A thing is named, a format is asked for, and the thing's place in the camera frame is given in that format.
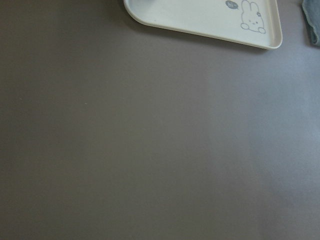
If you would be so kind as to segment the cream rabbit tray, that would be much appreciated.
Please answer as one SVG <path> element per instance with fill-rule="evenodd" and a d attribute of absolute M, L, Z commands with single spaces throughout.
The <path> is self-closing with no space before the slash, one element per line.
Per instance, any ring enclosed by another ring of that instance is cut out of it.
<path fill-rule="evenodd" d="M 275 0 L 125 0 L 137 22 L 256 48 L 274 50 L 283 34 Z"/>

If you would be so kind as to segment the grey folded cloth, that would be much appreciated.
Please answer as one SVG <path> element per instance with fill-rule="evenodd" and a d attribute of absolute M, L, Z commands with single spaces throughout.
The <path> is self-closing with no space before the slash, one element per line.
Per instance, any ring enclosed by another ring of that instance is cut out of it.
<path fill-rule="evenodd" d="M 320 46 L 320 1 L 304 0 L 302 10 L 305 15 L 310 41 L 314 46 Z"/>

